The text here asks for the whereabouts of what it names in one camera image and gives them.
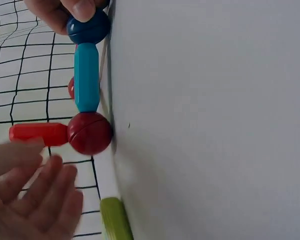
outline plastic ball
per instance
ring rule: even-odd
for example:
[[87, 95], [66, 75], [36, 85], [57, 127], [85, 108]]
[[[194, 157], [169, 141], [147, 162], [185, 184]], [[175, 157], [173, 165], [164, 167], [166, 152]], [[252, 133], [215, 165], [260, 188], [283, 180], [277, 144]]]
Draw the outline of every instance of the plastic ball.
[[67, 34], [75, 44], [97, 44], [108, 35], [110, 28], [110, 20], [101, 8], [96, 8], [94, 16], [87, 22], [71, 16], [66, 24]]
[[74, 84], [75, 84], [75, 80], [74, 80], [74, 77], [72, 77], [71, 80], [70, 80], [70, 82], [69, 82], [69, 85], [68, 85], [68, 92], [69, 92], [70, 98], [72, 98], [72, 99], [75, 99], [75, 87], [74, 87]]
[[68, 142], [80, 154], [96, 155], [105, 150], [112, 139], [112, 128], [97, 112], [81, 112], [74, 116], [67, 129]]
[[102, 6], [100, 6], [102, 9], [105, 9], [107, 6], [109, 6], [110, 4], [110, 0], [105, 0], [104, 4]]

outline white board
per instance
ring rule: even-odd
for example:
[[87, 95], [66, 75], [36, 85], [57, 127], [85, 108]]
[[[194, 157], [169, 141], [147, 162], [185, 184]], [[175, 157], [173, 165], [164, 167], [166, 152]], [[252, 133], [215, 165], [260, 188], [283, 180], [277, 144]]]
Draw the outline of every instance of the white board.
[[136, 240], [300, 240], [300, 0], [117, 0], [116, 172]]

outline blue ball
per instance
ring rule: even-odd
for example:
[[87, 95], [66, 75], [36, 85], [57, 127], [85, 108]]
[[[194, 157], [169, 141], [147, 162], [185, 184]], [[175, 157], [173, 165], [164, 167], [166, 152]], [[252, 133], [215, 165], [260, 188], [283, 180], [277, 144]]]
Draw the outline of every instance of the blue ball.
[[105, 3], [102, 6], [102, 8], [105, 9], [109, 4], [110, 4], [110, 0], [105, 0]]
[[66, 24], [66, 32], [75, 44], [101, 42], [110, 32], [111, 23], [107, 14], [96, 8], [94, 16], [87, 22], [80, 22], [71, 16]]

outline magnetic toy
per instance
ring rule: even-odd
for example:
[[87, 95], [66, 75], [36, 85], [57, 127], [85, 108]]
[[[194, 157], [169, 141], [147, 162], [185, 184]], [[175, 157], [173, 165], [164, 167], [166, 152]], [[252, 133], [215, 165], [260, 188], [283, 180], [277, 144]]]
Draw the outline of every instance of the magnetic toy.
[[62, 123], [20, 123], [9, 129], [11, 141], [27, 141], [42, 138], [46, 147], [58, 147], [66, 143], [83, 155], [96, 155], [107, 148], [112, 139], [110, 123], [97, 112], [81, 112], [68, 126]]
[[100, 84], [96, 43], [102, 41], [109, 31], [110, 20], [102, 8], [96, 8], [95, 15], [88, 22], [79, 22], [72, 16], [69, 18], [67, 32], [76, 47], [74, 76], [69, 82], [68, 92], [79, 113], [68, 126], [54, 122], [13, 125], [9, 129], [11, 141], [41, 137], [46, 147], [62, 146], [69, 142], [83, 155], [95, 155], [107, 148], [113, 133], [107, 119], [97, 113]]
[[71, 16], [66, 24], [67, 34], [75, 44], [97, 44], [108, 35], [110, 28], [110, 20], [101, 8], [96, 8], [94, 16], [87, 22]]
[[75, 99], [74, 84], [75, 84], [75, 80], [74, 80], [74, 77], [72, 77], [69, 82], [69, 85], [68, 85], [68, 92], [69, 92], [70, 98], [72, 98], [72, 99]]
[[99, 53], [94, 43], [81, 43], [74, 54], [74, 101], [79, 112], [95, 112], [100, 102]]

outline dark red ball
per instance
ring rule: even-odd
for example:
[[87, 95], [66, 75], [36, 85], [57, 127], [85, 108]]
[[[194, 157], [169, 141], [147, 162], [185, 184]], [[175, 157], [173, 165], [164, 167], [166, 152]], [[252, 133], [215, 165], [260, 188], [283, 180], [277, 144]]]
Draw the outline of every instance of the dark red ball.
[[69, 85], [68, 85], [68, 92], [70, 95], [70, 98], [75, 99], [75, 80], [74, 77], [71, 78]]
[[68, 124], [68, 141], [80, 154], [96, 155], [111, 142], [112, 128], [107, 119], [97, 112], [81, 112]]

